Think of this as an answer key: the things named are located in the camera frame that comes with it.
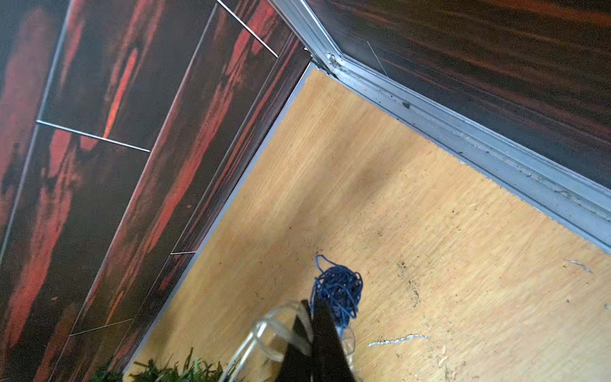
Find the decorated christmas tree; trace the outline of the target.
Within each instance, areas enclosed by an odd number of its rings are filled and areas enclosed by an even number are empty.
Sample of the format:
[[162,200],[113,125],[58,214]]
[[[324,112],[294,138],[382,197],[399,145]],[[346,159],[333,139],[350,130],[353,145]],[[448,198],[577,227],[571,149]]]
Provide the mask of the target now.
[[95,371],[91,377],[91,382],[121,382],[121,381],[224,381],[222,376],[227,373],[227,380],[235,373],[235,366],[224,369],[220,362],[216,364],[203,361],[199,357],[193,356],[193,349],[190,350],[182,367],[176,363],[170,367],[167,363],[165,366],[158,366],[156,361],[149,359],[147,363],[135,362],[139,368],[136,373],[124,375],[117,371],[111,371],[110,367],[105,365]]

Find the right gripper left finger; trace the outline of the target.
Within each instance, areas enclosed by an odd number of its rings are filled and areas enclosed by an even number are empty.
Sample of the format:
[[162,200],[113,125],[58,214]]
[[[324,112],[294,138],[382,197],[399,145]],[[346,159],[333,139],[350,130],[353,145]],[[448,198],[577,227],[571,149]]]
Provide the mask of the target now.
[[[300,302],[305,308],[306,323],[310,324],[310,307],[306,300]],[[296,317],[292,330],[300,337],[307,340],[307,333],[302,320]],[[275,378],[276,382],[309,382],[312,380],[312,365],[311,357],[304,355],[295,345],[289,344],[286,348],[284,361],[281,364],[280,371]]]

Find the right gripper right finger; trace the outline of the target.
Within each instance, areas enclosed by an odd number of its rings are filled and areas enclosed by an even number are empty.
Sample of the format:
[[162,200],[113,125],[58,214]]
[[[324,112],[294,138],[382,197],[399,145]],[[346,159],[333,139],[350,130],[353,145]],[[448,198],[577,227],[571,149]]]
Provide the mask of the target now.
[[323,300],[313,303],[312,379],[314,382],[355,382],[348,366],[341,340],[329,305]]

